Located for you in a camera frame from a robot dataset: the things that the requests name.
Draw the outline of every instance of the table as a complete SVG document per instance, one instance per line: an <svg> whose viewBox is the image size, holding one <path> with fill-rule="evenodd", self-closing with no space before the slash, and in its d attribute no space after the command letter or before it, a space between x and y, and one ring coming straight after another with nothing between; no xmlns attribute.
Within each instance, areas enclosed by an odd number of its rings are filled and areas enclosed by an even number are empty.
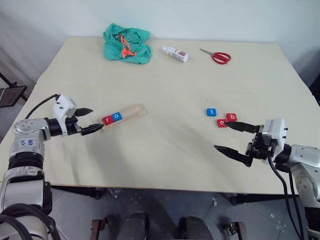
<svg viewBox="0 0 320 240"><path fill-rule="evenodd" d="M250 133L217 127L216 120L226 113L254 125L283 117L289 128L286 143L320 146L320 108L279 46L166 39L147 44L151 61L138 65L106 60L100 37L66 40L16 121L55 93L94 110L79 117L82 127L131 104L144 104L148 115L110 131L53 137L45 143L46 180L63 186L282 194L268 165L254 160L248 168L213 147L244 153L252 140ZM188 61L163 54L164 45L185 51ZM229 53L232 60L216 64L199 48ZM32 117L52 118L53 104L46 103ZM206 108L216 108L218 116L206 116ZM13 140L9 131L0 144L0 176Z"/></svg>

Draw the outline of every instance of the scissors blade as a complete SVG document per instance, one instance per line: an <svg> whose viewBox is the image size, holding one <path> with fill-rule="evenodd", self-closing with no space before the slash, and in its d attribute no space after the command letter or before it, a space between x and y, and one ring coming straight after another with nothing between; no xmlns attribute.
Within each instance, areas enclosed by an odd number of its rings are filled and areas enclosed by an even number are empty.
<svg viewBox="0 0 320 240"><path fill-rule="evenodd" d="M207 54L210 54L210 55L213 55L213 54L214 54L214 52L207 51L207 50L204 50L204 49L202 49L202 48L199 48L199 49L200 49L201 51L207 53Z"/></svg>

